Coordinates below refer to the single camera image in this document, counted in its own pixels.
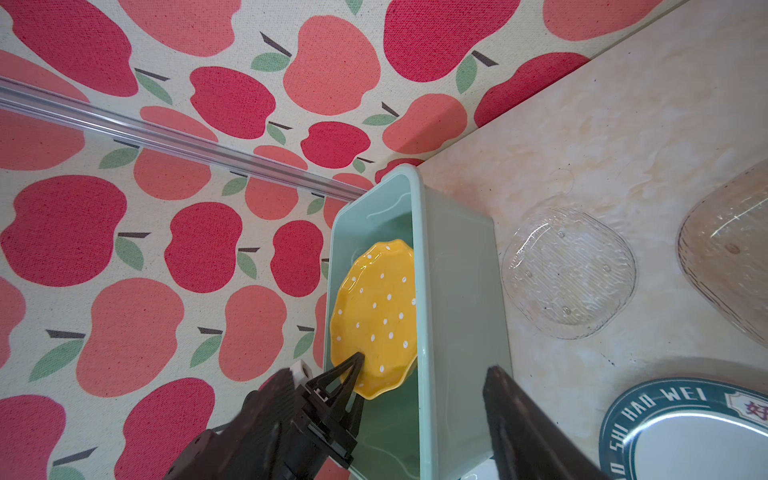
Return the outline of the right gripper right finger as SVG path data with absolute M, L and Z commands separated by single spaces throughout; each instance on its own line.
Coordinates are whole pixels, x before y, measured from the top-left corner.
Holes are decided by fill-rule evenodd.
M 488 369 L 483 399 L 501 480 L 607 477 L 501 367 Z

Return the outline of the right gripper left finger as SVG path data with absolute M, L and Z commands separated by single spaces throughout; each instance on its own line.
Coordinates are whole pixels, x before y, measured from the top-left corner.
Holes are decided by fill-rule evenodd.
M 365 399 L 354 392 L 365 356 L 311 377 L 299 361 L 249 392 L 236 417 L 192 440 L 167 479 L 313 479 L 327 460 L 353 462 Z

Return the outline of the mint green plastic bin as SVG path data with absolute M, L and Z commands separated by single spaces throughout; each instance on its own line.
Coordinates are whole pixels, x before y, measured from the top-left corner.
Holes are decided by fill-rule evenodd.
M 398 166 L 338 213 L 328 302 L 359 256 L 391 240 L 415 253 L 417 368 L 366 403 L 350 471 L 458 479 L 491 457 L 482 389 L 490 367 L 511 366 L 494 223 L 427 187 L 414 166 Z

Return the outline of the yellow polka dot plate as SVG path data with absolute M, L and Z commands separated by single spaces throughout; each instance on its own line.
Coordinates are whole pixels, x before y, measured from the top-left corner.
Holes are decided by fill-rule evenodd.
M 329 321 L 337 366 L 364 355 L 354 391 L 366 400 L 400 387 L 417 365 L 414 251 L 402 240 L 378 242 L 358 257 L 337 293 Z

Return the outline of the green rim plate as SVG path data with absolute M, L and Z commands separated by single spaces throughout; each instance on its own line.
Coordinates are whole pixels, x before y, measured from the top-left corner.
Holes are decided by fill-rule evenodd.
M 641 383 L 608 409 L 599 463 L 610 479 L 765 479 L 767 396 L 698 378 Z

